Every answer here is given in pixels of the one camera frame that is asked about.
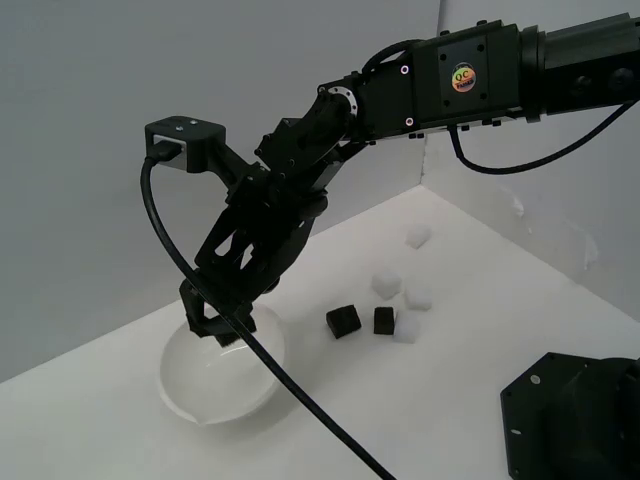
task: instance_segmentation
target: logo sticker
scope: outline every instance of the logo sticker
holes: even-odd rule
[[[466,93],[476,85],[476,71],[468,63],[459,63],[453,69],[451,85],[456,92]]]

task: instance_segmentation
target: screw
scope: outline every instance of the screw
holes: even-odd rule
[[[573,85],[571,85],[571,88],[569,89],[569,93],[574,97],[579,97],[589,90],[592,83],[593,81],[589,77],[581,75],[574,80]]]
[[[619,92],[631,86],[634,81],[633,72],[628,68],[619,68],[609,77],[609,88],[614,92]]]

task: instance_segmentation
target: white cube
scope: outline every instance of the white cube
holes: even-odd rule
[[[390,300],[400,293],[402,278],[390,268],[385,268],[371,278],[371,288],[382,299]]]
[[[404,289],[404,299],[409,310],[427,311],[432,306],[431,292],[420,284],[408,283]]]
[[[393,339],[400,343],[416,343],[424,319],[418,312],[401,310],[396,317],[396,328]]]
[[[429,225],[426,225],[424,223],[417,223],[409,227],[405,243],[411,248],[417,250],[427,241],[429,241],[431,235],[433,235],[433,232],[431,231],[431,227]]]

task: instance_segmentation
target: white wall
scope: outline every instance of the white wall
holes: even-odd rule
[[[502,19],[553,31],[629,12],[637,0],[445,0],[441,29]],[[493,166],[552,153],[584,135],[613,109],[510,122],[462,134],[467,157]],[[640,107],[576,153],[540,170],[484,177],[456,160],[447,134],[428,138],[423,183],[577,282],[640,319]],[[519,203],[524,216],[517,213]]]
[[[247,160],[318,84],[436,33],[438,0],[0,3],[0,381],[177,298],[141,206],[143,126],[225,124]],[[420,142],[361,154],[318,229],[420,181]],[[212,175],[158,170],[159,208],[195,253],[223,206]]]

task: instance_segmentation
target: white bowl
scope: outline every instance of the white bowl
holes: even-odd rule
[[[280,318],[264,305],[255,305],[252,316],[254,336],[283,366],[286,342]],[[222,348],[214,337],[199,338],[185,322],[164,347],[158,385],[174,413],[210,425],[254,412],[274,394],[278,381],[244,341]]]

